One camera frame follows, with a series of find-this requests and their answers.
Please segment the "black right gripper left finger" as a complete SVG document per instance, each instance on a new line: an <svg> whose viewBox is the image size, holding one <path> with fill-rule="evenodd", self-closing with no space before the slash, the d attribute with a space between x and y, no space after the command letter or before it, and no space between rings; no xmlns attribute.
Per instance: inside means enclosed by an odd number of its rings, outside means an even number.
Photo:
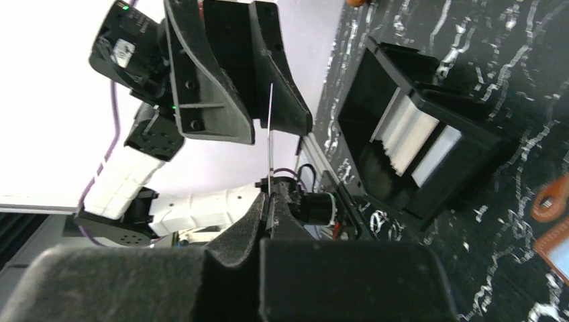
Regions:
<svg viewBox="0 0 569 322"><path fill-rule="evenodd" d="M205 246L46 250L2 321L256 321L267 196Z"/></svg>

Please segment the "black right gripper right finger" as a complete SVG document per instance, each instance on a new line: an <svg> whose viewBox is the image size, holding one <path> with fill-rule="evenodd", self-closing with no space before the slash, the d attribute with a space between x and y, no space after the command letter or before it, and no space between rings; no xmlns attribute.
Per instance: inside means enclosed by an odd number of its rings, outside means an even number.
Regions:
<svg viewBox="0 0 569 322"><path fill-rule="evenodd" d="M449 282L419 244L378 241L350 199L355 240L313 239L278 195L262 195L261 321L456 321Z"/></svg>

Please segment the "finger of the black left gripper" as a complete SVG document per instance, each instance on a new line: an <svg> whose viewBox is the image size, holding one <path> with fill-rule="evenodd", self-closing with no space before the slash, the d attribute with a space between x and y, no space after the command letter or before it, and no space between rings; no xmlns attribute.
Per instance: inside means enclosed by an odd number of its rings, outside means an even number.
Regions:
<svg viewBox="0 0 569 322"><path fill-rule="evenodd" d="M254 1L248 5L260 124L306 136L313 127L312 114L297 88L285 54L278 6Z"/></svg>

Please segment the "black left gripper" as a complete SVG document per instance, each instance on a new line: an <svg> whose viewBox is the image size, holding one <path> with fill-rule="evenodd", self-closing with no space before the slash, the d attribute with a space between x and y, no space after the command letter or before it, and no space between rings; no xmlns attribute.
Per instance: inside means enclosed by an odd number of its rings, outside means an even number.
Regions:
<svg viewBox="0 0 569 322"><path fill-rule="evenodd" d="M157 22L114 1L93 42L90 66L149 105L175 106L185 138L254 144L252 119L212 51L197 1L165 1L164 10L165 20Z"/></svg>

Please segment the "thin white credit card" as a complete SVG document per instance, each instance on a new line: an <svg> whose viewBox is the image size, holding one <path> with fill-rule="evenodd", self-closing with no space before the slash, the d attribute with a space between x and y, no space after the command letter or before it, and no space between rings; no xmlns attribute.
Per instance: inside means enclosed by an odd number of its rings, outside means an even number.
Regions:
<svg viewBox="0 0 569 322"><path fill-rule="evenodd" d="M269 91L269 100L268 100L268 117L267 117L267 152L268 152L268 196L270 197L272 194L272 177L274 173L274 166L273 166L273 134L272 134L272 103L273 103L273 92L274 92L274 84L270 84L270 91Z"/></svg>

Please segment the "orange leather card holder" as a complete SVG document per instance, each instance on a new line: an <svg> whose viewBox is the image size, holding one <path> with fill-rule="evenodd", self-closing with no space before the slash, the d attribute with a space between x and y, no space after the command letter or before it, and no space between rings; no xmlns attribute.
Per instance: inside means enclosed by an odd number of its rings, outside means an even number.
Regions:
<svg viewBox="0 0 569 322"><path fill-rule="evenodd" d="M568 175L547 184L537 194L531 217L548 228L533 248L543 261L568 284Z"/></svg>

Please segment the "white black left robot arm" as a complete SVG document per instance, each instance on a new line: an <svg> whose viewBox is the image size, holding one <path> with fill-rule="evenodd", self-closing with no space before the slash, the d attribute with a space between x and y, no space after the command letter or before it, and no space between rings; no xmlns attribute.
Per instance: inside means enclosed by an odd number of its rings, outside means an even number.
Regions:
<svg viewBox="0 0 569 322"><path fill-rule="evenodd" d="M255 120L269 134L303 138L313 128L289 69L276 3L165 1L164 11L157 22L133 3L115 1L97 32L91 67L141 105L123 145L111 145L85 189L76 224L121 246L147 246L182 230L225 230L281 182L300 216L297 174L186 196L148 187L186 140L252 145Z"/></svg>

